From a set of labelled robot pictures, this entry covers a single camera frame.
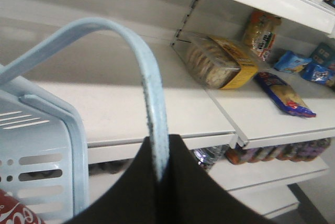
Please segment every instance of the plastic bottle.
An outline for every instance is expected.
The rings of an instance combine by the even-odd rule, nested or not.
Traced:
[[[270,161],[275,159],[278,155],[280,155],[284,151],[285,148],[286,148],[285,144],[275,145],[275,147],[271,150],[271,152],[262,161]]]
[[[285,148],[285,150],[278,155],[277,159],[279,160],[291,160],[294,158],[298,151],[304,146],[304,143],[293,143],[288,144]]]
[[[259,162],[267,157],[267,155],[274,149],[274,147],[262,147],[255,155],[248,161],[249,163]]]
[[[209,171],[228,148],[228,145],[217,145],[214,147],[194,149],[191,152],[198,162],[198,165],[204,168],[205,171]]]
[[[330,138],[317,140],[317,146],[316,146],[316,148],[305,159],[305,161],[312,161],[316,157],[320,156],[320,154],[322,154],[325,151],[325,149],[327,149],[328,147],[330,147],[330,143],[331,143],[331,139]]]
[[[242,149],[242,147],[237,146],[235,149],[229,149],[225,156],[229,160],[230,163],[234,165],[240,165],[243,163],[248,162],[259,150],[259,148],[252,148],[252,149]]]
[[[304,146],[297,152],[297,155],[292,158],[291,161],[298,162],[306,160],[317,149],[317,145],[317,140],[304,142]]]

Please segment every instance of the water bottle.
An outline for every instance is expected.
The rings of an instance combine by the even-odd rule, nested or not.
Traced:
[[[192,154],[195,157],[198,165],[200,165],[205,171],[209,171],[212,166],[222,157],[222,155],[228,150],[228,145],[217,145],[214,147],[200,148],[192,150]]]

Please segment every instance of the packaged pastry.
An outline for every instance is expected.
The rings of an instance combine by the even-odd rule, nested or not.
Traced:
[[[258,71],[256,56],[241,43],[219,37],[188,34],[190,47],[183,61],[192,77],[208,87],[241,87]]]
[[[255,80],[284,112],[301,117],[316,117],[300,96],[284,80],[269,72],[260,72]]]
[[[267,60],[281,22],[280,17],[255,10],[251,14],[242,42],[262,60]]]
[[[328,87],[335,86],[335,71],[315,63],[310,63],[307,65],[304,73],[301,76],[303,79],[326,85]]]
[[[303,55],[295,54],[288,50],[273,68],[278,71],[296,73],[302,71],[311,61],[311,58],[306,58]]]

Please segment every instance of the bottle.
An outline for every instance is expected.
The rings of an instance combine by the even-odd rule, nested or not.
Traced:
[[[229,149],[225,156],[230,163],[234,165],[240,165],[248,162],[257,152],[259,148],[252,148],[244,150],[242,147],[237,146],[235,149]]]
[[[310,156],[317,148],[317,140],[304,142],[304,146],[297,152],[297,155],[291,161],[298,162],[304,161]]]
[[[262,161],[270,161],[275,159],[278,155],[280,155],[284,151],[285,147],[286,147],[285,144],[275,145],[275,147],[271,150],[271,152]]]
[[[305,161],[312,161],[316,157],[320,156],[325,151],[325,149],[327,149],[330,146],[330,143],[331,143],[331,139],[330,138],[317,140],[316,148],[305,159]]]
[[[260,148],[255,155],[248,161],[249,163],[255,163],[255,162],[259,162],[263,159],[265,159],[265,157],[274,149],[273,146],[271,147],[262,147]]]
[[[302,143],[292,143],[286,146],[284,151],[277,156],[278,160],[291,160],[297,155],[297,152],[303,147]]]
[[[198,162],[198,165],[208,172],[228,148],[228,145],[217,145],[214,147],[194,149],[191,153]]]
[[[130,165],[131,161],[132,159],[108,161],[99,163],[99,167],[101,170],[107,173],[116,174],[127,168]]]

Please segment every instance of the snack bag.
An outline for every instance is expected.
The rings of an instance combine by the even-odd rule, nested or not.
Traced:
[[[305,72],[301,76],[308,81],[329,87],[335,85],[335,72],[315,63],[307,65]]]
[[[275,64],[274,68],[278,71],[296,73],[302,71],[311,61],[312,58],[306,58],[288,50]]]
[[[301,117],[316,117],[300,96],[284,80],[269,72],[260,72],[255,80],[284,112]]]
[[[276,38],[276,29],[281,19],[269,13],[255,10],[250,17],[242,42],[262,60],[267,60]]]

